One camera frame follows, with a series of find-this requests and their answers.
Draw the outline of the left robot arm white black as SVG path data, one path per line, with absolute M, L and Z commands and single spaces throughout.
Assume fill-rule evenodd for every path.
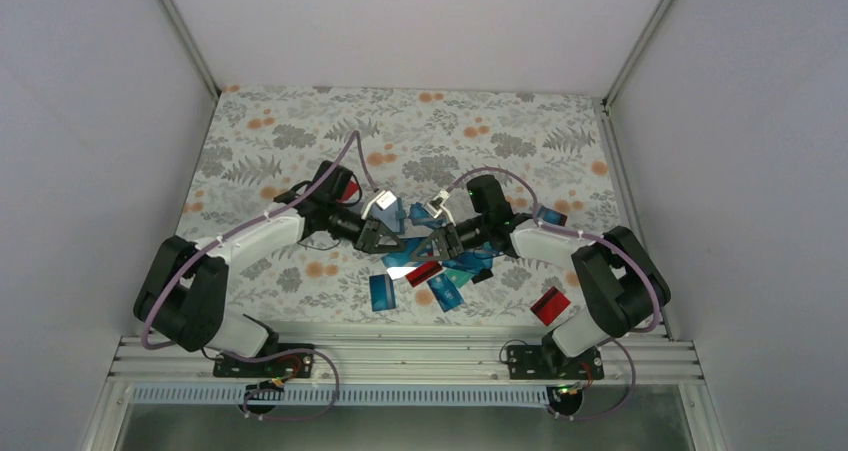
M 397 196 L 382 190 L 362 208 L 346 202 L 353 172 L 322 162 L 314 178 L 273 199 L 262 215 L 231 231 L 198 241 L 180 236 L 159 247 L 133 306 L 143 332 L 156 331 L 168 344 L 194 352 L 205 348 L 237 355 L 255 376 L 278 362 L 277 341 L 264 323 L 227 305 L 231 277 L 275 250 L 295 245 L 316 232 L 349 242 L 367 254 L 402 252 L 401 238 L 371 211 L 384 211 Z

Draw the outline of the red card black stripe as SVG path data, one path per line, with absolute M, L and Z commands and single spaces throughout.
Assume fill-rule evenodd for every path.
M 551 325 L 569 306 L 570 299 L 556 286 L 550 287 L 530 308 L 545 326 Z

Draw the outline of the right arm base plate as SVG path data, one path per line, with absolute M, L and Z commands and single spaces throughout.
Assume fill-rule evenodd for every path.
M 511 344 L 506 361 L 512 380 L 601 380 L 605 377 L 598 348 L 590 348 L 577 357 L 567 357 L 554 348 L 541 345 Z

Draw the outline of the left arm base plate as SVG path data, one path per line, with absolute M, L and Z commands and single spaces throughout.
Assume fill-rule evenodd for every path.
M 271 360 L 252 363 L 238 360 L 226 355 L 219 355 L 213 365 L 212 375 L 216 378 L 245 378 L 270 380 L 310 378 L 314 361 L 313 344 L 283 343 L 270 351 L 263 351 L 260 357 L 286 352 L 286 356 L 278 356 Z

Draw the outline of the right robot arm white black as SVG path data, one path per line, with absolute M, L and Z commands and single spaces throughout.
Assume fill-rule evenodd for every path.
M 499 172 L 480 167 L 461 175 L 474 218 L 452 218 L 446 207 L 449 188 L 427 201 L 427 213 L 447 221 L 423 239 L 411 260 L 446 261 L 489 244 L 513 259 L 572 266 L 585 306 L 541 340 L 543 368 L 555 378 L 577 369 L 586 351 L 658 326 L 670 290 L 631 229 L 617 226 L 601 235 L 568 229 L 543 220 L 539 204 L 530 213 L 517 213 L 496 178 Z

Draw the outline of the blue card grey stripe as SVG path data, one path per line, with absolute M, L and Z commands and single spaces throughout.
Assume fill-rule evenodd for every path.
M 385 254 L 381 258 L 386 273 L 393 281 L 405 277 L 413 270 L 422 265 L 422 262 L 412 261 L 410 257 L 412 252 L 424 241 L 424 237 L 412 237 L 402 239 L 405 250 Z

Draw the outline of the teal leather card holder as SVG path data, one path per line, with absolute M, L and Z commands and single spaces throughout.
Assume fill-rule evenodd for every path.
M 392 232 L 405 233 L 406 212 L 402 199 L 393 194 L 385 194 L 378 198 L 369 209 L 369 216 L 378 219 Z

